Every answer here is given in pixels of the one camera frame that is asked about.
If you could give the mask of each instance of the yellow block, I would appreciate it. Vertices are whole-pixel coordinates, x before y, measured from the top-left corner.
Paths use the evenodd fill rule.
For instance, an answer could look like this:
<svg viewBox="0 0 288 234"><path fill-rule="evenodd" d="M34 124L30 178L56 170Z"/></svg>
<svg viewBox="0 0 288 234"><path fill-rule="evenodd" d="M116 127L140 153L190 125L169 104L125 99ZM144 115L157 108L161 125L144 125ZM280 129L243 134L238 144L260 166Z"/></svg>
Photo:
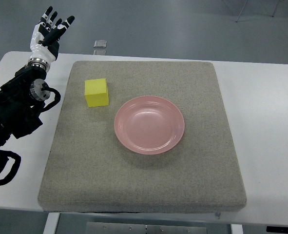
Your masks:
<svg viewBox="0 0 288 234"><path fill-rule="evenodd" d="M105 78L86 80L84 94L89 107L109 105L108 87Z"/></svg>

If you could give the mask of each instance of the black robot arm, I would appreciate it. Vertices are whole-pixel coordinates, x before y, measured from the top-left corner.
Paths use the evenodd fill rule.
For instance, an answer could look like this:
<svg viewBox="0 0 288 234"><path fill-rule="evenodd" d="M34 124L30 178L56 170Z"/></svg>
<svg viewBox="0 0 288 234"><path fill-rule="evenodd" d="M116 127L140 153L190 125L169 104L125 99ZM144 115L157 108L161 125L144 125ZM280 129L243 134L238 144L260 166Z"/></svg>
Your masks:
<svg viewBox="0 0 288 234"><path fill-rule="evenodd" d="M30 43L32 53L28 64L0 87L0 147L11 134L15 138L31 134L42 125L39 115L60 101L60 93L49 87L45 78L51 63L58 57L59 38L75 18L70 16L64 22L59 19L53 25L57 12L49 18L52 10L53 8L49 7L34 28ZM45 100L50 97L51 92L55 94L55 99L45 105ZM0 150L0 173L9 157L15 162L9 174L0 180L0 185L10 182L19 169L20 156L11 151Z"/></svg>

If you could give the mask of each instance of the gray floor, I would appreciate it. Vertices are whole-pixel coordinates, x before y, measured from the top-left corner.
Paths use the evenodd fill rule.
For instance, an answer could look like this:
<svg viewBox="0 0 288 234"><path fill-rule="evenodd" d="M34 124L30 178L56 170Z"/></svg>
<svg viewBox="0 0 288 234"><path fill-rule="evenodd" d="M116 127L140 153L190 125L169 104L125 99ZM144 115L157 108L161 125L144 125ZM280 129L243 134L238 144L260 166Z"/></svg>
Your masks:
<svg viewBox="0 0 288 234"><path fill-rule="evenodd" d="M110 56L288 64L288 0L275 17L276 0L250 0L236 23L244 2L0 0L0 60L9 51L30 51L33 27L52 5L63 20L76 17L61 38L61 53L93 54L94 41L105 39ZM46 216L0 210L0 233L41 233ZM246 234L264 230L244 227Z"/></svg>

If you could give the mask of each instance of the pink bowl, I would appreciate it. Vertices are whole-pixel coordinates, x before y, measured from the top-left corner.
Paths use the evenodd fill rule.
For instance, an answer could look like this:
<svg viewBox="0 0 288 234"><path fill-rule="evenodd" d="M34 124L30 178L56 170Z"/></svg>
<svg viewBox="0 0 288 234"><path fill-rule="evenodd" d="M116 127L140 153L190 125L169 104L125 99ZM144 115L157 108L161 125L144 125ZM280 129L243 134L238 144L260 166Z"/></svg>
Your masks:
<svg viewBox="0 0 288 234"><path fill-rule="evenodd" d="M115 134L128 149L156 155L173 148L182 138L185 122L170 101L156 96L136 97L115 116Z"/></svg>

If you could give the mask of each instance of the gray cushion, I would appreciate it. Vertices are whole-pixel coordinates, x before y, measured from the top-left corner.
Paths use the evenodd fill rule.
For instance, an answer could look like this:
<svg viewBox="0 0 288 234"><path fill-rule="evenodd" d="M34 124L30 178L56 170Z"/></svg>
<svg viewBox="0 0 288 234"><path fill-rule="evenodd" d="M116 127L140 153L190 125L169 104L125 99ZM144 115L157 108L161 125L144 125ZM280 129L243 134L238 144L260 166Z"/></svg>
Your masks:
<svg viewBox="0 0 288 234"><path fill-rule="evenodd" d="M106 78L109 106L88 108L84 81ZM155 156L125 148L118 109L154 95L182 112L185 132ZM246 194L214 66L209 62L78 61L71 70L38 202L46 211L237 211Z"/></svg>

